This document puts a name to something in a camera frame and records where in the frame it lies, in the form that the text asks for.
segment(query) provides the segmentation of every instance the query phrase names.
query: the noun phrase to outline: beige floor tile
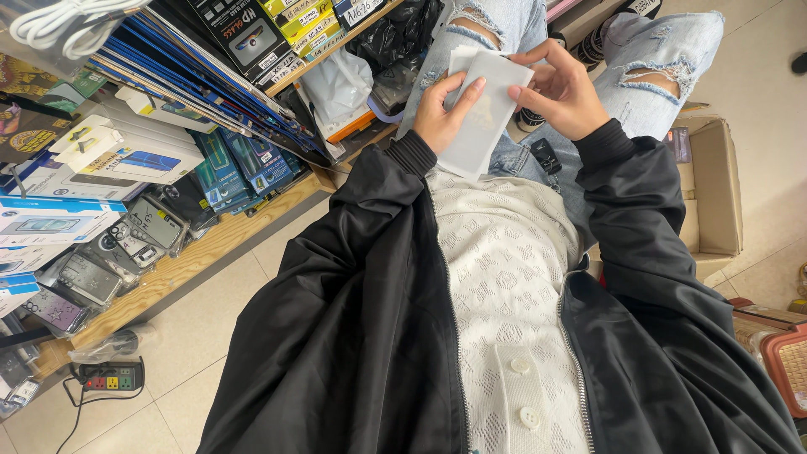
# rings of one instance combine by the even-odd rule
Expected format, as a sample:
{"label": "beige floor tile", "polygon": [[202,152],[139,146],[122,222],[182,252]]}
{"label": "beige floor tile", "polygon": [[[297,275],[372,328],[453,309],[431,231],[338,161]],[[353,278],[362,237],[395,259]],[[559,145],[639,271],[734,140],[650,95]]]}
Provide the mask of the beige floor tile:
{"label": "beige floor tile", "polygon": [[0,426],[0,453],[17,454],[17,450],[14,449],[11,439],[8,438],[8,434],[6,433],[6,428],[4,426]]}
{"label": "beige floor tile", "polygon": [[153,403],[94,439],[76,454],[112,452],[182,454],[157,405]]}
{"label": "beige floor tile", "polygon": [[199,447],[202,429],[213,405],[215,391],[219,388],[226,359],[220,359],[157,399],[157,408],[185,454],[194,454]]}
{"label": "beige floor tile", "polygon": [[328,212],[327,198],[319,202],[314,208],[306,211],[302,216],[293,220],[289,225],[280,229],[276,234],[267,238],[263,243],[253,248],[253,253],[257,261],[263,267],[263,271],[269,276],[269,279],[274,279],[278,275],[278,268],[280,267],[280,259],[283,257],[283,251],[286,250],[286,243],[292,238],[300,234],[312,222],[320,219]]}
{"label": "beige floor tile", "polygon": [[144,355],[154,398],[227,354],[238,314],[266,282],[249,252],[152,319],[162,335],[160,346]]}
{"label": "beige floor tile", "polygon": [[664,0],[659,16],[720,11],[725,17],[723,36],[742,27],[781,0]]}
{"label": "beige floor tile", "polygon": [[[75,380],[69,382],[70,391],[78,400],[80,387]],[[85,393],[84,400],[97,397],[126,397],[132,393]],[[153,401],[148,388],[137,398],[126,401],[101,401],[82,407],[82,416],[76,433],[70,437],[61,454],[75,452],[115,424],[137,413]],[[53,386],[38,396],[33,402],[11,415],[4,423],[18,454],[49,454],[56,452],[59,445],[76,422],[76,410],[70,403],[61,384]]]}
{"label": "beige floor tile", "polygon": [[744,251],[723,269],[729,279],[807,230],[807,136],[799,123],[807,84],[790,72],[792,55],[807,46],[805,23],[801,0],[765,11],[723,39],[690,97],[713,105],[697,115],[728,120],[736,145]]}
{"label": "beige floor tile", "polygon": [[723,284],[715,285],[714,289],[718,293],[723,295],[723,297],[726,298],[727,300],[730,300],[732,298],[736,298],[736,297],[739,296],[737,294],[737,291],[734,290],[734,287],[731,286],[731,282],[729,282],[728,280],[726,282],[724,282]]}
{"label": "beige floor tile", "polygon": [[715,288],[716,286],[718,286],[719,284],[723,284],[724,282],[725,282],[725,275],[723,274],[723,271],[718,271],[704,280],[704,284],[707,287],[711,288]]}
{"label": "beige floor tile", "polygon": [[729,279],[743,298],[773,309],[786,309],[799,299],[799,266],[807,262],[807,237]]}

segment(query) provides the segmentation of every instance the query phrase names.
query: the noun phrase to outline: wicker basket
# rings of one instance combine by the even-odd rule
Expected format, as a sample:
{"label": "wicker basket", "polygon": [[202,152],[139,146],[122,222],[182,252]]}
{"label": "wicker basket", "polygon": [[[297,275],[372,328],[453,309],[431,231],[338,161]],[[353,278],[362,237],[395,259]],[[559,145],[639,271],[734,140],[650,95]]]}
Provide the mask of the wicker basket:
{"label": "wicker basket", "polygon": [[794,418],[807,418],[807,315],[734,298],[734,335],[759,361]]}

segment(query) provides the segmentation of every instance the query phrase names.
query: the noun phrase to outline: black and white sneaker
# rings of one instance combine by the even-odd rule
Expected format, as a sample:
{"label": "black and white sneaker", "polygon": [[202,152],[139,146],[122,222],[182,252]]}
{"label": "black and white sneaker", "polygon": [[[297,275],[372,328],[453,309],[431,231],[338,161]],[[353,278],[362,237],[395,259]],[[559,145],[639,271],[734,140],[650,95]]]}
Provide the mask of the black and white sneaker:
{"label": "black and white sneaker", "polygon": [[[617,10],[613,12],[611,17],[620,13],[634,13],[655,19],[655,16],[661,9],[661,3],[662,0],[627,0],[627,2],[622,3]],[[603,24],[609,20],[610,18],[606,19],[605,22],[601,23],[593,32],[583,38],[580,44],[577,44],[569,51],[572,56],[587,66],[588,72],[593,71],[602,60],[605,60],[605,56],[603,55],[602,30]]]}

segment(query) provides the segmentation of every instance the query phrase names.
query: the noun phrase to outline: metal zipper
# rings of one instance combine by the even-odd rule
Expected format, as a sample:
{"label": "metal zipper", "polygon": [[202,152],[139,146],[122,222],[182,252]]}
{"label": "metal zipper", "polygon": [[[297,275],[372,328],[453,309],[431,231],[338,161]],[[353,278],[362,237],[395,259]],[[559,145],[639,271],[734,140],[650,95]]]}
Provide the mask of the metal zipper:
{"label": "metal zipper", "polygon": [[563,282],[560,286],[560,296],[558,297],[558,326],[563,334],[563,343],[566,344],[566,349],[571,355],[571,360],[575,363],[575,373],[577,375],[577,398],[580,400],[580,419],[583,420],[583,432],[586,434],[586,443],[588,444],[588,452],[594,454],[594,438],[592,437],[592,425],[588,419],[588,406],[586,405],[586,383],[583,380],[583,368],[580,367],[580,361],[577,359],[575,349],[571,347],[571,339],[566,327],[563,325],[562,309],[563,297],[566,294],[566,281],[570,275],[583,272],[584,270],[575,270],[568,272],[563,276]]}
{"label": "metal zipper", "polygon": [[[434,215],[434,224],[435,224],[435,227],[437,227],[437,214],[434,212],[434,197],[432,196],[432,188],[429,187],[429,184],[426,183],[425,179],[424,179],[423,185],[426,186],[426,192],[429,194],[429,203],[432,205],[432,214]],[[440,250],[440,256],[443,259],[443,271],[445,271],[445,284],[446,284],[445,292],[448,293],[449,307],[451,308],[451,320],[454,323],[454,332],[457,333],[457,338],[456,338],[457,342],[455,343],[456,346],[457,346],[457,382],[459,383],[459,395],[460,395],[460,398],[462,399],[462,408],[465,411],[465,452],[470,454],[470,423],[469,423],[470,410],[468,409],[468,399],[466,398],[466,395],[465,395],[465,385],[462,384],[462,373],[459,370],[459,368],[460,368],[460,365],[459,365],[460,351],[459,351],[459,329],[457,328],[457,326],[458,326],[458,324],[457,324],[457,311],[454,310],[454,302],[451,300],[451,290],[450,290],[451,280],[450,280],[450,276],[449,276],[448,260],[445,259],[445,253],[443,252],[443,249],[441,247],[439,247],[439,243],[440,243],[439,238],[435,238],[435,239],[437,239],[437,246],[438,246],[438,249]]]}

